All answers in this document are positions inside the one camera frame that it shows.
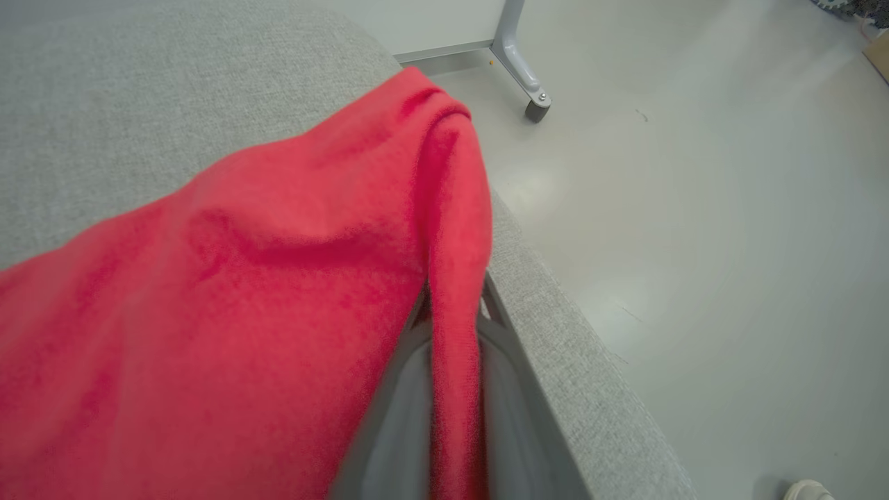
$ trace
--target red fabric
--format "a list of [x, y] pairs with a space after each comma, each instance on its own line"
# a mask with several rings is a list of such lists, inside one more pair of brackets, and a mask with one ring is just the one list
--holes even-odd
[[434, 493], [482, 495], [490, 251], [469, 113], [416, 69], [223, 158], [0, 274], [0, 497], [323, 497], [427, 277]]

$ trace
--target white shoe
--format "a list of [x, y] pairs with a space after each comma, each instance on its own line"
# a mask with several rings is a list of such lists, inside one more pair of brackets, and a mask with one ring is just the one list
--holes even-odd
[[787, 490], [784, 500], [835, 500], [818, 481], [801, 480]]

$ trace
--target floor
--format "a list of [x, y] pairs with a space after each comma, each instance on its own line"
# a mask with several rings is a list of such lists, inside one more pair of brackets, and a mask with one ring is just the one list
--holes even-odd
[[419, 64], [622, 361], [700, 498], [887, 498], [889, 85], [807, 0], [528, 2], [553, 107], [485, 52]]

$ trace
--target whiteboard stand leg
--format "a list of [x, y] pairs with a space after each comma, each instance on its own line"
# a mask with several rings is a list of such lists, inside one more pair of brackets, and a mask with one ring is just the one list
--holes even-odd
[[503, 14], [501, 14], [500, 24], [497, 25], [497, 35], [494, 36], [494, 43], [491, 46], [491, 52], [497, 56], [504, 68], [509, 74], [516, 79], [518, 84], [528, 94], [531, 102], [525, 109], [525, 116], [531, 121], [537, 123], [543, 119], [543, 116], [549, 111], [549, 105], [552, 101], [549, 95], [543, 92], [541, 81], [537, 79], [531, 67], [525, 62], [525, 58], [518, 51], [518, 41], [516, 40], [516, 29], [518, 28], [518, 18], [522, 15], [522, 7], [525, 6], [525, 0], [506, 0], [503, 5]]

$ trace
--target gray fabric surface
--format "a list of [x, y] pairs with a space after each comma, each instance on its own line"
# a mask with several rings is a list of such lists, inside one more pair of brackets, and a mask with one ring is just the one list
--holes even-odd
[[[305, 0], [160, 4], [2, 32], [0, 46], [0, 268], [302, 133], [399, 70]], [[595, 498], [693, 498], [605, 347], [493, 207], [492, 276]]]
[[152, 5], [0, 32], [0, 47], [0, 269], [400, 69], [306, 0]]

